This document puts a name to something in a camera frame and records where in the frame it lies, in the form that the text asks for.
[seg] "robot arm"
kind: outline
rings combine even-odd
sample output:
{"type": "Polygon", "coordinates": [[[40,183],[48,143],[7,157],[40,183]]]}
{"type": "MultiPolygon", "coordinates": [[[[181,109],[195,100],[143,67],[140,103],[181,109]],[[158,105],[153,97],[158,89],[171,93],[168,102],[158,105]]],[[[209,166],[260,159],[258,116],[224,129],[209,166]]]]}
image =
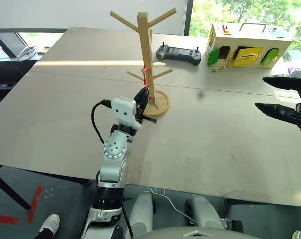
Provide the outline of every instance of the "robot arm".
{"type": "Polygon", "coordinates": [[[115,224],[122,214],[123,192],[128,174],[127,159],[131,144],[137,131],[142,129],[143,120],[156,123],[155,119],[145,117],[142,113],[148,102],[148,89],[143,88],[135,99],[115,98],[109,104],[117,117],[118,125],[112,128],[112,134],[103,145],[104,162],[97,175],[97,195],[89,207],[81,239],[85,238],[90,223],[112,225],[109,230],[117,230],[115,224]]]}
{"type": "MultiPolygon", "coordinates": [[[[301,98],[301,79],[286,75],[273,75],[263,80],[271,86],[286,90],[296,90],[301,98]]],[[[279,104],[255,103],[263,113],[281,121],[295,124],[301,130],[301,102],[296,104],[295,110],[279,104]]]]}

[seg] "wooden coat rack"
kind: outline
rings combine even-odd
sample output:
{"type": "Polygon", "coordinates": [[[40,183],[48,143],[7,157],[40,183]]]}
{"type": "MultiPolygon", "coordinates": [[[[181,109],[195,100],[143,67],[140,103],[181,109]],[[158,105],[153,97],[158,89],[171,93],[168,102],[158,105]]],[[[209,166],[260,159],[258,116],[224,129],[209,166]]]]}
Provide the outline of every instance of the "wooden coat rack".
{"type": "Polygon", "coordinates": [[[169,97],[164,92],[155,90],[154,79],[172,72],[172,69],[169,69],[157,75],[153,75],[152,51],[151,51],[152,30],[150,28],[175,13],[176,13],[176,9],[174,8],[166,12],[165,14],[161,15],[160,17],[152,20],[151,22],[148,22],[148,13],[140,12],[137,16],[138,27],[136,27],[134,24],[130,23],[123,17],[119,16],[117,13],[113,11],[110,12],[110,15],[112,17],[116,18],[118,21],[122,22],[129,28],[139,33],[142,57],[144,61],[144,68],[143,68],[144,77],[141,77],[130,71],[127,71],[127,73],[142,81],[145,81],[149,86],[149,102],[144,111],[144,114],[147,116],[158,116],[165,113],[168,110],[170,104],[169,97]]]}

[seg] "person's foot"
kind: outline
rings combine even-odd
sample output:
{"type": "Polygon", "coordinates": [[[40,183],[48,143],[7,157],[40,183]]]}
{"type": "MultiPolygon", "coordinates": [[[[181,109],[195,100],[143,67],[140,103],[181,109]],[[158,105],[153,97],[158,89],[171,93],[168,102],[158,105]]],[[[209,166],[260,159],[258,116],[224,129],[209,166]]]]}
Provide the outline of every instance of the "person's foot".
{"type": "Polygon", "coordinates": [[[60,224],[60,217],[57,214],[50,215],[42,224],[39,232],[43,231],[45,228],[49,229],[53,236],[56,233],[57,229],[59,228],[60,224]]]}
{"type": "Polygon", "coordinates": [[[292,235],[292,239],[301,239],[301,231],[296,230],[292,235]]]}

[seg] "round wooden base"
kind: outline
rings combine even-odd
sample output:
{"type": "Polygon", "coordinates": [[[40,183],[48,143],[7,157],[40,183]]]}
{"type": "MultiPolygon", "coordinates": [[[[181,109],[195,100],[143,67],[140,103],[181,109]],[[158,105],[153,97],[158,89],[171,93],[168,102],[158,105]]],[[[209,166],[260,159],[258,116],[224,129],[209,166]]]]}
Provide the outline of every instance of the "round wooden base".
{"type": "Polygon", "coordinates": [[[163,93],[162,91],[155,90],[155,99],[156,103],[151,104],[148,102],[147,107],[144,111],[144,115],[146,116],[159,116],[164,114],[170,105],[170,100],[168,95],[163,93]]]}

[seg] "game controller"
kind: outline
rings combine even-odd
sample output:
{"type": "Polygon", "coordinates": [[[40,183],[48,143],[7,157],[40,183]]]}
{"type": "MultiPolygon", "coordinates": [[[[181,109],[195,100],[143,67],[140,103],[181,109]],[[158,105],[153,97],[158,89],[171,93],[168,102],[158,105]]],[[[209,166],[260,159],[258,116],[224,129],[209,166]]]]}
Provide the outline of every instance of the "game controller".
{"type": "Polygon", "coordinates": [[[156,51],[156,57],[158,60],[163,60],[164,58],[167,58],[167,59],[189,61],[193,65],[199,64],[201,60],[201,55],[200,55],[200,51],[198,50],[198,47],[192,50],[176,48],[176,47],[170,47],[168,45],[165,45],[164,42],[156,51]]]}

